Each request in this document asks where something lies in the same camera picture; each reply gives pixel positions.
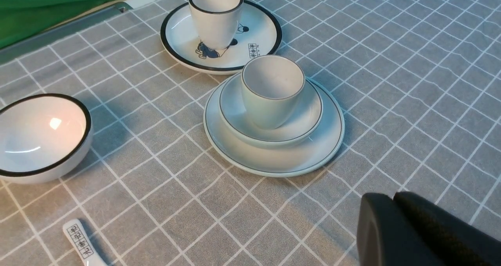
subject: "cup rim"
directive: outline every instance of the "cup rim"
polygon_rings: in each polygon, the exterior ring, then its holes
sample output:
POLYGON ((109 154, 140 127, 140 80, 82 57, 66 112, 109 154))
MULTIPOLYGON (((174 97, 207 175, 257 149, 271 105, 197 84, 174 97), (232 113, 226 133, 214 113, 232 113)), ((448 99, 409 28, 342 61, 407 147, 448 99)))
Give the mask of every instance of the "cup rim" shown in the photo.
POLYGON ((231 12, 235 11, 236 9, 240 8, 240 6, 242 6, 242 4, 243 4, 243 0, 240 0, 238 2, 238 4, 236 5, 236 7, 231 8, 230 10, 222 11, 222 12, 213 12, 213 11, 207 11, 207 10, 204 10, 204 9, 200 8, 199 6, 195 5, 195 3, 193 2, 193 0, 188 0, 188 2, 189 2, 190 6, 192 6, 195 9, 197 9, 198 11, 201 11, 203 13, 208 13, 208 14, 226 14, 226 13, 231 13, 231 12))
POLYGON ((311 134, 315 129, 317 129, 318 125, 320 124, 320 121, 322 120, 322 116, 324 115, 324 102, 322 101, 322 97, 320 96, 320 93, 318 92, 317 88, 315 87, 315 85, 312 82, 306 81, 306 82, 308 82, 311 85, 311 87, 313 88, 313 90, 315 91, 315 93, 318 95, 318 97, 320 99, 320 114, 319 114, 317 120, 315 121, 315 125, 313 125, 313 127, 311 127, 308 131, 304 132, 300 136, 296 136, 294 138, 290 138, 290 139, 286 139, 286 140, 279 140, 279 141, 270 141, 270 140, 264 140, 264 139, 259 139, 259 138, 253 137, 253 136, 249 136, 249 135, 245 134, 244 132, 240 132, 240 130, 236 129, 233 126, 233 124, 231 124, 231 122, 228 120, 228 118, 224 114, 224 111, 222 110, 222 92, 229 85, 230 82, 231 81, 228 80, 224 84, 224 86, 222 87, 222 89, 221 89, 221 94, 220 94, 220 97, 219 97, 219 110, 220 110, 220 114, 222 115, 224 123, 226 123, 227 125, 229 125, 231 127, 231 129, 233 129, 233 131, 238 132, 239 134, 242 134, 243 136, 245 136, 248 139, 259 141, 260 143, 263 143, 263 144, 283 144, 283 143, 289 143, 289 142, 295 141, 297 139, 302 139, 302 138, 305 138, 306 136, 308 136, 309 134, 311 134))
POLYGON ((278 56, 276 54, 267 54, 267 55, 264 55, 264 56, 258 56, 254 59, 251 59, 250 61, 248 61, 245 66, 243 66, 242 68, 242 74, 241 74, 241 80, 242 80, 242 84, 245 86, 245 88, 247 88, 249 91, 251 91, 254 95, 257 95, 258 97, 260 98, 263 98, 263 99, 266 99, 266 100, 270 100, 270 101, 280 101, 280 100, 285 100, 285 99, 290 99, 292 97, 295 97, 296 95, 299 95, 299 93, 303 90, 303 88, 305 87, 305 83, 306 83, 306 77, 305 77, 305 73, 303 72, 302 68, 297 64, 295 63, 295 61, 292 61, 291 59, 288 59, 284 56, 278 56), (293 63, 294 65, 296 65, 297 68, 299 68, 299 70, 301 71, 301 74, 303 75, 303 83, 301 84, 301 87, 292 95, 288 95, 287 97, 283 97, 283 98, 270 98, 270 97, 265 97, 263 95, 260 95, 258 93, 256 93, 254 90, 252 90, 248 85, 247 83, 245 83, 245 78, 243 77, 243 73, 245 72, 245 68, 254 60, 256 59, 259 59, 259 58, 264 58, 264 57, 268 57, 268 56, 272 56, 272 57, 277 57, 277 58, 281 58, 281 59, 285 59, 287 61, 290 61, 291 63, 293 63))
POLYGON ((92 118, 91 118, 91 114, 90 114, 89 110, 86 108, 86 106, 82 102, 80 102, 79 100, 77 100, 69 95, 64 95, 64 94, 60 94, 60 93, 43 93, 43 94, 39 94, 39 95, 31 95, 31 96, 28 96, 26 98, 20 99, 16 102, 13 102, 12 104, 9 104, 7 107, 1 109, 0 115, 5 113, 7 110, 13 108, 14 106, 21 104, 22 102, 26 102, 26 101, 38 99, 38 98, 44 98, 44 97, 54 97, 54 98, 68 100, 68 101, 76 104, 80 108, 80 110, 83 112, 83 114, 85 116, 85 130, 84 130, 84 134, 82 136, 82 139, 77 144, 77 146, 75 146, 75 148, 73 148, 73 150, 68 152, 68 154, 65 157, 63 157, 62 159, 59 159, 55 163, 52 163, 52 164, 45 166, 43 168, 38 168, 36 170, 22 171, 22 172, 14 172, 14 171, 4 170, 4 169, 0 168, 0 176, 26 177, 26 176, 33 176, 33 175, 41 174, 43 172, 47 172, 47 171, 51 170, 52 168, 58 167, 59 165, 63 164, 68 159, 73 157, 77 153, 77 151, 80 150, 80 148, 83 146, 84 142, 88 138, 92 138, 92 136, 89 135, 91 132, 91 127, 92 127, 92 118))

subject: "bowl rim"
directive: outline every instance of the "bowl rim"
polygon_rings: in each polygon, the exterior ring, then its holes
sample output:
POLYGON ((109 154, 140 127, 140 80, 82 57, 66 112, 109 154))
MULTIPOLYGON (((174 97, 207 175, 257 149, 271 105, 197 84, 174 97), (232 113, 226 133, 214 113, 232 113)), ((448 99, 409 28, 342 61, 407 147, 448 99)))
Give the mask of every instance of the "bowl rim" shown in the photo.
POLYGON ((233 11, 236 11, 238 8, 240 8, 240 6, 242 6, 242 4, 243 4, 243 0, 238 0, 238 4, 235 7, 231 8, 231 9, 229 9, 227 11, 221 11, 221 12, 213 12, 213 11, 208 11, 208 10, 202 9, 199 6, 195 5, 195 2, 193 0, 188 0, 188 3, 189 3, 190 6, 193 6, 193 8, 195 8, 198 11, 201 11, 202 13, 206 13, 206 14, 229 14, 229 13, 231 13, 233 11))
POLYGON ((11 109, 12 107, 14 107, 22 102, 26 102, 26 101, 38 99, 38 98, 43 98, 43 97, 55 97, 55 98, 65 99, 65 100, 68 100, 70 102, 73 102, 82 110, 82 112, 84 113, 85 122, 86 122, 85 123, 85 131, 84 131, 84 135, 82 136, 82 139, 80 140, 78 145, 75 146, 75 148, 71 152, 69 152, 69 154, 67 154, 65 157, 63 157, 62 159, 60 159, 59 161, 57 161, 55 163, 52 163, 52 164, 45 166, 43 168, 39 168, 37 170, 24 171, 24 172, 14 172, 14 171, 3 170, 2 168, 0 168, 0 176, 26 177, 26 176, 32 176, 32 175, 41 174, 43 172, 47 172, 47 171, 51 170, 52 168, 55 168, 55 167, 61 165, 61 163, 64 163, 65 161, 70 159, 70 157, 72 157, 82 147, 83 143, 88 138, 89 133, 91 131, 91 125, 92 125, 91 114, 82 102, 80 102, 79 100, 77 100, 69 95, 64 95, 64 94, 60 94, 60 93, 44 93, 44 94, 39 94, 39 95, 31 95, 29 97, 17 100, 16 102, 13 102, 13 103, 7 105, 7 107, 4 107, 3 109, 0 110, 0 115, 2 115, 3 113, 5 113, 5 111, 11 109))

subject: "white bowl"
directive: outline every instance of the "white bowl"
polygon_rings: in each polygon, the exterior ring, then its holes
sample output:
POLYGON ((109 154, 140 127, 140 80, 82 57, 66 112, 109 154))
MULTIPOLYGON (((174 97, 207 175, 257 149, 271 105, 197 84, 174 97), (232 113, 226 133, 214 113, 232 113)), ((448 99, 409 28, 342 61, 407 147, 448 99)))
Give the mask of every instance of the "white bowl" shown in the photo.
POLYGON ((92 136, 89 111, 67 95, 33 95, 9 104, 0 110, 0 179, 57 179, 82 161, 92 136))

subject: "white plate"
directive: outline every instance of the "white plate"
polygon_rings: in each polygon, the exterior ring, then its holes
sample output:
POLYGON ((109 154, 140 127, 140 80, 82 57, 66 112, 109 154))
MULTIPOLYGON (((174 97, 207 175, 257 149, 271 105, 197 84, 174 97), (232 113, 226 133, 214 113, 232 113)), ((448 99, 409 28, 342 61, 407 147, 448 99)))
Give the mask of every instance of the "white plate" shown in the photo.
POLYGON ((272 130, 261 129, 249 120, 243 105, 241 73, 227 80, 219 101, 222 120, 235 136, 249 145, 261 148, 292 146, 308 137, 320 124, 322 100, 309 80, 306 80, 292 116, 272 130))
POLYGON ((214 90, 204 111, 204 128, 215 150, 231 164, 247 172, 268 177, 293 177, 314 171, 339 150, 345 133, 341 108, 333 96, 319 84, 324 114, 317 129, 302 143, 283 149, 262 149, 236 138, 224 125, 219 97, 224 84, 214 90))
POLYGON ((282 34, 279 22, 269 11, 244 0, 238 31, 232 45, 225 50, 211 50, 202 44, 188 3, 168 14, 160 36, 170 56, 183 66, 208 74, 231 75, 242 70, 248 61, 257 56, 274 54, 282 34))

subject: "metal edge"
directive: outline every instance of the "metal edge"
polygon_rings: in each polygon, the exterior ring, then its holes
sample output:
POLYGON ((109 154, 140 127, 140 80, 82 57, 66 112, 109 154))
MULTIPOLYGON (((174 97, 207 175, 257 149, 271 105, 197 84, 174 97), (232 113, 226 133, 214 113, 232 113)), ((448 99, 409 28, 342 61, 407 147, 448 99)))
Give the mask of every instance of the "metal edge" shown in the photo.
POLYGON ((42 31, 25 40, 4 47, 0 49, 0 65, 131 9, 131 6, 125 2, 116 2, 110 6, 106 6, 87 15, 83 15, 80 18, 76 18, 70 22, 42 31))

